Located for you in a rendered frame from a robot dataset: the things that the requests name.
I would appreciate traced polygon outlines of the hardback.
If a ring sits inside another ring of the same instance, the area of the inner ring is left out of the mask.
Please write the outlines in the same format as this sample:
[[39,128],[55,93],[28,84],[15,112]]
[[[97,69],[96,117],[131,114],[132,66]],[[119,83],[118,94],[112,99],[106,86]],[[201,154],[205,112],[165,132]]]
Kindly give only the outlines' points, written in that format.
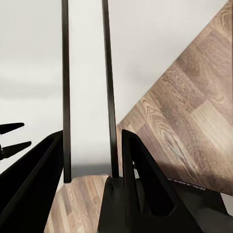
[[61,0],[64,183],[119,178],[108,0]]

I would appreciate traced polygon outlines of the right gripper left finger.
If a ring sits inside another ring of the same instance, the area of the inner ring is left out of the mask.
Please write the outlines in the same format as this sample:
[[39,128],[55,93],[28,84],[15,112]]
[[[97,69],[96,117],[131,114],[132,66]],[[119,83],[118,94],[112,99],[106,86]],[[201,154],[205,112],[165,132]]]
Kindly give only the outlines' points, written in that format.
[[62,170],[63,130],[0,174],[0,233],[44,233]]

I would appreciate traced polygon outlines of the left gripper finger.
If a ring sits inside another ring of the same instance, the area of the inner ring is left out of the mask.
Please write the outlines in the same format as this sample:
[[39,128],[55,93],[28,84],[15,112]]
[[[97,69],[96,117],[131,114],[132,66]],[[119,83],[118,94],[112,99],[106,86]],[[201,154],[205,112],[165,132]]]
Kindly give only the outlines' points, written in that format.
[[25,126],[24,123],[12,123],[12,124],[4,124],[4,125],[0,125],[0,134],[5,134],[8,133],[10,131],[13,131],[15,129],[18,129],[20,127]]
[[16,145],[3,147],[2,149],[0,149],[0,153],[1,153],[2,157],[3,157],[3,159],[8,159],[11,156],[13,156],[13,155],[21,152],[22,150],[26,149],[31,144],[32,144],[32,142],[29,141],[29,142],[24,142],[24,143],[20,143],[20,144],[16,144]]

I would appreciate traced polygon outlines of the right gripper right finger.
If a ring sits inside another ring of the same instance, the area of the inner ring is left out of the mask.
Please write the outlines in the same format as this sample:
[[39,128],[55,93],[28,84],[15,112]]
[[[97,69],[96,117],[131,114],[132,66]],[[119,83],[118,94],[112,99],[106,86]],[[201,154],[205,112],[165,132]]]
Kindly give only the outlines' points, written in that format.
[[[121,145],[125,233],[203,233],[141,138],[122,130]],[[152,216],[141,214],[134,168]]]

